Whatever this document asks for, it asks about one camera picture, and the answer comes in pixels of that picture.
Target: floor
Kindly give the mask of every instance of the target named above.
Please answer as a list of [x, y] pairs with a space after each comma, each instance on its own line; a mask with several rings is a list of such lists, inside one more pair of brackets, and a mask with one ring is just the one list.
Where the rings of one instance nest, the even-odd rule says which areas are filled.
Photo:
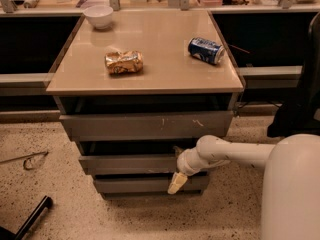
[[[225, 139], [277, 143], [278, 138], [266, 137], [273, 114], [274, 109], [243, 110]], [[44, 195], [54, 201], [26, 239], [259, 239], [261, 171], [230, 163], [210, 173], [202, 195], [104, 200], [59, 122], [41, 116], [0, 119], [1, 161], [49, 151], [31, 161], [32, 170], [23, 168], [23, 160], [0, 165], [2, 227], [17, 232]]]

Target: black chair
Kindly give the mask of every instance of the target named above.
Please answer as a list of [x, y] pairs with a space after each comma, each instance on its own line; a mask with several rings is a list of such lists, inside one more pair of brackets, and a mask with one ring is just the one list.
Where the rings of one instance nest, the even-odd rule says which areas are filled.
[[298, 133], [320, 135], [320, 121], [314, 118], [320, 109], [320, 13], [309, 25], [308, 47], [297, 88], [275, 114], [268, 137]]
[[33, 225], [33, 223], [37, 220], [37, 218], [40, 216], [42, 211], [45, 208], [51, 208], [53, 205], [53, 201], [50, 197], [45, 196], [42, 201], [38, 204], [36, 209], [32, 212], [32, 214], [29, 216], [29, 218], [26, 220], [26, 222], [20, 227], [19, 231], [14, 234], [11, 231], [0, 227], [0, 239], [1, 240], [20, 240], [24, 237], [24, 235], [28, 232], [30, 227]]

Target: gold chip bag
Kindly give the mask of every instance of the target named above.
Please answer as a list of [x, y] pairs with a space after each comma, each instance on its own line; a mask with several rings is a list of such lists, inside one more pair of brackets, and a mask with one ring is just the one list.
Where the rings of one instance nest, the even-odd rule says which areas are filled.
[[138, 51], [110, 52], [105, 55], [109, 74], [135, 73], [143, 68], [142, 54]]

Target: blue can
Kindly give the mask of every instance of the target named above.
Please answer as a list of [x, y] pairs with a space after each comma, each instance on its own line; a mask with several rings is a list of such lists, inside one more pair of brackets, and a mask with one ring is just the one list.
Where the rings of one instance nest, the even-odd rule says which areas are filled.
[[209, 64], [216, 65], [223, 56], [225, 49], [222, 45], [218, 45], [213, 41], [195, 37], [191, 39], [188, 51], [191, 56]]

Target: bowl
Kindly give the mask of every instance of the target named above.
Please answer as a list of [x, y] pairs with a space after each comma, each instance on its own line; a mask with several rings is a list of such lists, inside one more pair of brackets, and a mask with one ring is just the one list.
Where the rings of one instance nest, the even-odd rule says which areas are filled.
[[83, 11], [88, 22], [96, 29], [108, 28], [112, 22], [113, 9], [107, 5], [94, 5]]

